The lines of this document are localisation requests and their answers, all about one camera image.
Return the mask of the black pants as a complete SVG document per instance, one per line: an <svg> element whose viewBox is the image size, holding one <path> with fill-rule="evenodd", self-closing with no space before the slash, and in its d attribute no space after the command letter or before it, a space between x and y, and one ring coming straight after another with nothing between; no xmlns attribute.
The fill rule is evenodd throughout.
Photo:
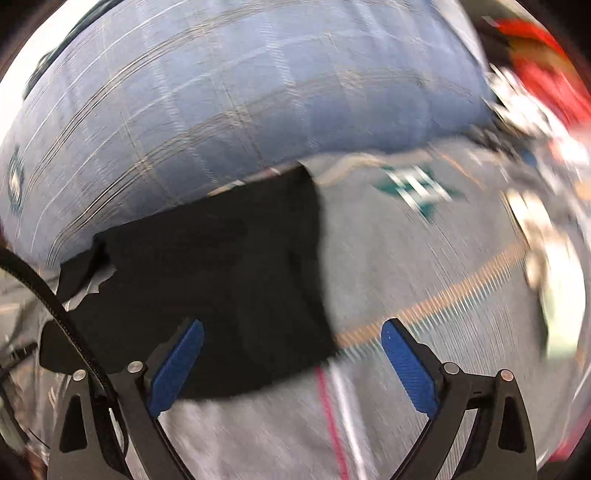
<svg viewBox="0 0 591 480"><path fill-rule="evenodd" d="M185 320L204 347L180 395L228 398L335 351L322 303L321 205L304 167L97 234L61 267L57 296L101 366L146 359Z"/></svg>

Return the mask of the grey patterned bed sheet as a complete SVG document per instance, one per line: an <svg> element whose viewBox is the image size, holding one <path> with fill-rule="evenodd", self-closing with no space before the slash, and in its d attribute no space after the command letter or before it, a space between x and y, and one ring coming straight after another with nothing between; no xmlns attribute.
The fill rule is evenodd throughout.
<svg viewBox="0 0 591 480"><path fill-rule="evenodd" d="M505 198L533 191L587 255L562 196L529 166L452 138L369 159L308 157L325 203L328 313L342 351L321 372L225 401L181 401L163 426L198 479L383 479L422 430L381 349L398 317L445 359L517 376L545 467L590 400L577 354L550 359L528 244Z"/></svg>

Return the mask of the blue plaid quilt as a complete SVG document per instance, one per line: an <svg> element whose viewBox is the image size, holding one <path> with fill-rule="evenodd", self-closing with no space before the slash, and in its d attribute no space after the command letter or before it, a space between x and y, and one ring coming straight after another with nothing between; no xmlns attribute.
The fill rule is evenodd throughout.
<svg viewBox="0 0 591 480"><path fill-rule="evenodd" d="M322 152L394 152L488 116L456 1L122 1L32 85L1 224L53 266L93 236Z"/></svg>

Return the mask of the red cluttered items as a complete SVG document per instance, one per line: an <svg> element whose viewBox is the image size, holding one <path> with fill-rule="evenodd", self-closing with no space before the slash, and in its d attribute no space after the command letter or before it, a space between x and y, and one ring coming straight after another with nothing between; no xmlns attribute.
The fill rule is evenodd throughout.
<svg viewBox="0 0 591 480"><path fill-rule="evenodd" d="M519 18L483 17L476 29L486 57L571 129L590 124L590 92L566 52L544 28Z"/></svg>

